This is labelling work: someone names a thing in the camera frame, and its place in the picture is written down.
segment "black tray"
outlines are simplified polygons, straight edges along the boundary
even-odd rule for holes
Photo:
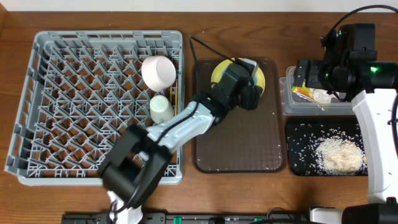
[[[310,142],[312,134],[312,140],[320,137],[327,138],[337,135],[336,132],[333,133],[330,129],[345,131],[346,136],[350,136],[354,139],[348,139],[340,134],[339,136],[341,136],[343,140],[348,139],[351,142],[355,142],[356,145],[364,151],[361,130],[359,129],[356,118],[353,116],[290,118],[286,122],[285,133],[289,166],[293,174],[305,176],[331,175],[320,170],[317,166],[311,166],[311,164],[317,164],[315,160],[317,156],[315,155],[315,151],[309,149],[308,146],[309,144],[314,145],[314,143]],[[355,172],[354,175],[367,176],[368,169],[365,167]]]

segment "gray plastic dish rack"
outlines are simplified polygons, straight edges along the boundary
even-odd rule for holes
[[[34,39],[5,170],[25,185],[102,185],[96,170],[130,124],[153,125],[150,98],[184,105],[183,40],[177,31],[46,31]],[[173,61],[177,82],[153,92],[149,56]],[[182,147],[160,184],[182,180]],[[147,155],[131,155],[145,164]]]

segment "green switch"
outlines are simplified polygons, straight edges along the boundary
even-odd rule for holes
[[[182,218],[181,217],[174,217],[174,224],[182,224]]]

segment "yellow plate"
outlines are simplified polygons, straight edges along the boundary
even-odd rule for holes
[[[220,64],[217,65],[217,67],[214,69],[213,73],[211,74],[211,82],[212,83],[218,83],[221,80],[221,77],[224,74],[224,71],[226,70],[226,67],[230,65],[232,61],[230,60],[225,60],[221,62]],[[256,73],[256,77],[254,77],[254,84],[262,88],[262,93],[264,93],[264,90],[266,89],[266,78],[264,77],[264,74],[259,68]]]

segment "plastic tray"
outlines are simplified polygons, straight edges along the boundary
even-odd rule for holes
[[[251,58],[264,73],[266,87],[257,109],[235,108],[223,122],[194,141],[193,163],[204,173],[278,172],[283,165],[282,115],[278,101],[278,70],[269,58]],[[223,60],[199,60],[204,91],[211,90],[211,73]]]
[[[26,185],[101,185],[96,170],[130,124],[153,125],[141,63],[164,55],[176,67],[183,110],[182,35],[177,31],[48,31],[34,39],[6,161]],[[147,155],[132,155],[142,164]],[[182,148],[160,184],[182,179]]]
[[[290,170],[299,176],[336,176],[321,170],[317,164],[315,149],[321,143],[315,143],[318,138],[339,136],[365,151],[358,121],[353,116],[295,116],[287,120],[285,133]],[[368,175],[367,165],[363,164],[352,175]]]
[[[284,115],[354,115],[351,103],[332,99],[329,105],[319,105],[299,97],[292,92],[295,66],[286,70],[286,78],[279,79],[279,89]]]

